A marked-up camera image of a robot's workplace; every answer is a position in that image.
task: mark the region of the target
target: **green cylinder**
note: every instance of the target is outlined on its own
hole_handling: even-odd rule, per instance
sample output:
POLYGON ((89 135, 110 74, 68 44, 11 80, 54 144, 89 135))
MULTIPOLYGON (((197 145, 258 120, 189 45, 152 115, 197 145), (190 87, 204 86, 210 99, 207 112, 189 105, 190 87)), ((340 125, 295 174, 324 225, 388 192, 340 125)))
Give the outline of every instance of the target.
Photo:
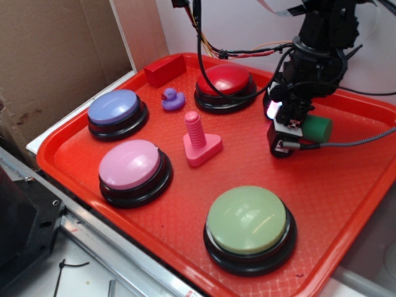
POLYGON ((328 142, 333 129, 333 121, 309 114, 301 125, 301 129, 305 140, 316 143, 328 142))

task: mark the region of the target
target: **red button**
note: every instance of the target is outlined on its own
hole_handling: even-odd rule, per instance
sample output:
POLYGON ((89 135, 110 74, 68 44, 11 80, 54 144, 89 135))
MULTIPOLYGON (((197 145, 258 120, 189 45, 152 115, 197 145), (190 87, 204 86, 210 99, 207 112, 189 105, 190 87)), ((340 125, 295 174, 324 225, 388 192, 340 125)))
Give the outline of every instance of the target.
MULTIPOLYGON (((217 90, 226 95, 235 94, 249 83, 249 71, 236 64, 222 64, 209 68, 206 74, 217 90)), ((200 91, 207 95, 217 96, 202 74, 197 80, 200 91)))

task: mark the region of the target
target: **red block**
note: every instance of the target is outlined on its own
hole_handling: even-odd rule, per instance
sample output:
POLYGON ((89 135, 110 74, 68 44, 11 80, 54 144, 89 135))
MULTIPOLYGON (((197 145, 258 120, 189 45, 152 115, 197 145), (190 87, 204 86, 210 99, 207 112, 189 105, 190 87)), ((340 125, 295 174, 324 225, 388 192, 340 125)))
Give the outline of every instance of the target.
POLYGON ((186 72, 183 55, 170 56, 143 68, 149 85, 159 88, 186 72))

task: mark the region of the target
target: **green button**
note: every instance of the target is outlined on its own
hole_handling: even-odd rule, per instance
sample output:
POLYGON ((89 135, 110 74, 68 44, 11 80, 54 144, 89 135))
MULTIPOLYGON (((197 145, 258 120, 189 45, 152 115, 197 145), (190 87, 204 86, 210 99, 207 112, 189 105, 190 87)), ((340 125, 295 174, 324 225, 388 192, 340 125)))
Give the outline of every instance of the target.
POLYGON ((271 248, 286 228, 286 211, 272 192, 255 186, 236 187, 210 208, 207 226, 226 251, 251 255, 271 248))

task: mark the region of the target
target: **purple button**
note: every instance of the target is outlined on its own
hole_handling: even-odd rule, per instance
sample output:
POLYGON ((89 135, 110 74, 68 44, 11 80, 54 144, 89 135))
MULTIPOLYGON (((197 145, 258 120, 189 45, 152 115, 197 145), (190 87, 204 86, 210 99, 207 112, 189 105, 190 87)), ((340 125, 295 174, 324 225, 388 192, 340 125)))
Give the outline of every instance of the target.
POLYGON ((114 124, 130 116, 138 105, 133 91, 115 90, 97 98, 88 109, 88 117, 95 124, 114 124))

